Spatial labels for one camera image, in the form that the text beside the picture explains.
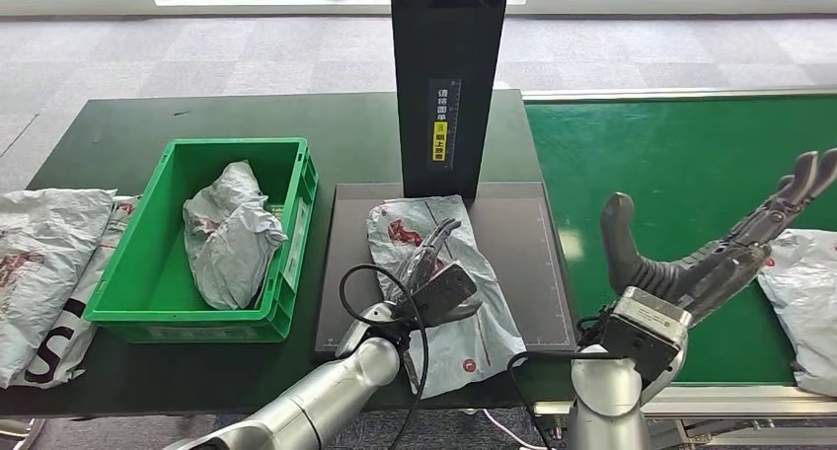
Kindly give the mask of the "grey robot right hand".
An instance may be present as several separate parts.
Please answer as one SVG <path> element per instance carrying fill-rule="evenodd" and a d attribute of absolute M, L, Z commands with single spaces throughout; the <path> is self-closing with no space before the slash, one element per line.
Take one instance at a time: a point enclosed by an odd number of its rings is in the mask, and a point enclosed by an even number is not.
<path fill-rule="evenodd" d="M 836 180 L 836 150 L 800 154 L 794 172 L 777 191 L 723 236 L 674 262 L 642 256 L 631 232 L 632 198 L 613 193 L 600 216 L 609 281 L 617 293 L 627 287 L 673 304 L 695 324 L 744 289 L 771 256 L 771 242 Z"/>

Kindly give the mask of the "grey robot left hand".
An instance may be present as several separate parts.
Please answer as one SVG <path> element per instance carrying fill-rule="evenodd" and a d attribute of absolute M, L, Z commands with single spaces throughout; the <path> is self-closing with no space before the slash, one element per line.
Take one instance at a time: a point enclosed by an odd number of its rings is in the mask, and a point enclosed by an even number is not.
<path fill-rule="evenodd" d="M 432 278 L 440 251 L 451 233 L 460 226 L 460 220 L 453 218 L 442 220 L 419 246 L 398 264 L 394 275 L 406 288 L 407 293 L 392 282 L 389 301 L 396 304 L 404 302 L 408 294 L 413 294 Z"/>

